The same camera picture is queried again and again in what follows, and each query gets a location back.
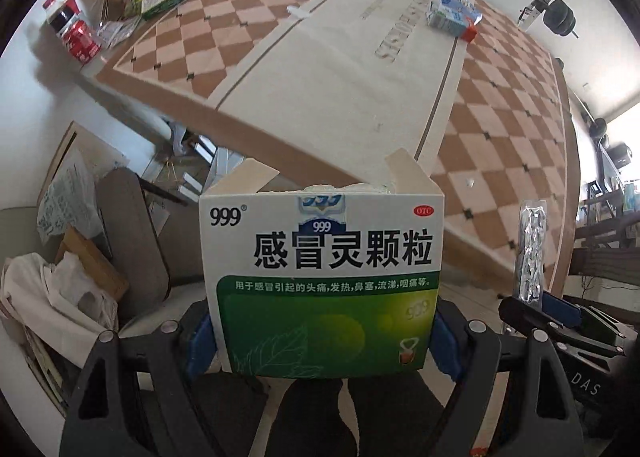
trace dining table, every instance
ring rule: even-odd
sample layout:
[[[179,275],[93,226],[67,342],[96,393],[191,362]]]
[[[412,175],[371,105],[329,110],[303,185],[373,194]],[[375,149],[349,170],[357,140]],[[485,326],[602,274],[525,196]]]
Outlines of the dining table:
[[[431,0],[185,0],[95,78],[300,187],[390,185],[384,159],[404,148],[444,192],[444,262],[502,293],[520,204],[544,199],[561,293],[576,169],[579,186],[562,70],[470,1],[483,18],[466,43],[428,26]]]

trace cup illustration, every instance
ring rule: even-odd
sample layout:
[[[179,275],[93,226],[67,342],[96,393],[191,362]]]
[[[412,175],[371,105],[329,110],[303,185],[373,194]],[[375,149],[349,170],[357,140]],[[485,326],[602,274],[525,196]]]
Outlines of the cup illustration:
[[[414,358],[415,358],[414,348],[419,341],[420,341],[420,338],[405,338],[404,340],[400,341],[401,350],[398,358],[400,360],[401,365],[408,365],[409,363],[414,361]]]

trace person's leg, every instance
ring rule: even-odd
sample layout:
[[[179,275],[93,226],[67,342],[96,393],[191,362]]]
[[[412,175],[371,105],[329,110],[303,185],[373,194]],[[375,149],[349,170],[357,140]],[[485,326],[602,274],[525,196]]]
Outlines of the person's leg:
[[[417,456],[443,407],[418,372],[349,380],[359,457]]]
[[[356,457],[355,438],[338,412],[341,379],[297,379],[278,408],[265,457]]]

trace red oval otc logo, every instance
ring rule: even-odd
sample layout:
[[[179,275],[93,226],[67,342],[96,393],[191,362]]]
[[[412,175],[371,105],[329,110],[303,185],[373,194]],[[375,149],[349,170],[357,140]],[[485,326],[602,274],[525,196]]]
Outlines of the red oval otc logo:
[[[429,215],[433,215],[433,208],[426,204],[422,204],[421,206],[416,206],[414,208],[414,213],[418,215],[418,217],[428,217]]]

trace metal screw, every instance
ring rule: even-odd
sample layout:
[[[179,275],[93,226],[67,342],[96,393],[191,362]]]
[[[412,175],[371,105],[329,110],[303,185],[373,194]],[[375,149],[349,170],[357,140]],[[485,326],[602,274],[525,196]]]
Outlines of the metal screw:
[[[533,337],[541,343],[544,343],[549,339],[548,334],[546,334],[545,331],[541,331],[540,329],[535,329],[533,331]]]
[[[481,333],[486,331],[486,325],[481,322],[480,320],[471,320],[469,322],[469,328],[473,331],[473,332],[477,332],[477,333]]]
[[[165,334],[171,334],[178,330],[178,322],[176,320],[167,320],[160,326],[160,330]]]
[[[113,340],[113,331],[102,331],[98,336],[100,343],[109,343]]]

